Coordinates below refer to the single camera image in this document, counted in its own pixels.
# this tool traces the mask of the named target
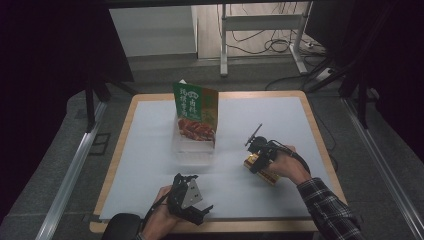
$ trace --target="aluminum rail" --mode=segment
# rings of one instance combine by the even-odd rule
[[[371,133],[362,127],[362,124],[359,122],[356,117],[356,109],[353,106],[352,102],[346,99],[342,99],[342,102],[346,106],[350,118],[358,131],[362,141],[364,142],[368,152],[371,155],[371,158],[374,161],[375,166],[380,172],[384,182],[386,183],[387,188],[389,189],[393,199],[399,207],[403,217],[406,220],[409,228],[415,236],[415,239],[423,240],[424,239],[424,225],[423,221],[413,205],[412,201],[409,199],[402,186],[399,184],[396,176],[393,174],[389,165],[387,164],[383,154],[375,143]]]
[[[101,119],[105,112],[107,104],[100,102],[96,109],[96,122],[90,133],[85,133],[81,143],[75,153],[74,158],[66,172],[66,175],[60,185],[59,191],[56,194],[55,199],[53,200],[52,205],[47,213],[46,218],[44,219],[43,224],[41,225],[40,231],[37,234],[37,240],[48,240],[53,237],[54,232],[56,231],[59,220],[62,217],[63,211],[68,203],[69,197],[74,189],[75,183],[78,179],[78,176],[81,172],[81,168],[84,165],[85,159],[87,158],[90,147],[96,137],[96,133],[99,129]]]

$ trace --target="sleeve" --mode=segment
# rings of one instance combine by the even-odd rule
[[[297,189],[325,239],[365,239],[355,215],[320,178],[299,184]]]

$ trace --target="white wall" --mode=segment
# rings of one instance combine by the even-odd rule
[[[195,7],[110,9],[127,57],[197,52]]]

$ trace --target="hand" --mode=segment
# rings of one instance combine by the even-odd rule
[[[171,190],[171,186],[162,187],[156,196],[155,203]],[[168,211],[166,199],[163,205],[159,205],[150,216],[143,232],[146,240],[158,240],[165,237],[177,224],[180,218],[172,215]]]
[[[287,146],[292,151],[296,151],[293,146]],[[267,171],[273,172],[281,177],[289,178],[294,184],[299,185],[309,179],[311,175],[305,170],[302,164],[287,153],[278,151],[277,158],[268,165]]]

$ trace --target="person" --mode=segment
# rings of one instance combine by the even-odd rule
[[[312,178],[298,160],[278,151],[276,160],[269,164],[266,170],[281,177],[287,177],[296,184],[316,227],[325,239],[365,239],[349,207],[340,201],[320,178]],[[171,186],[162,187],[155,202],[170,189]],[[136,239],[161,239],[174,228],[179,220],[178,217],[169,213],[167,206],[160,205],[154,210]]]

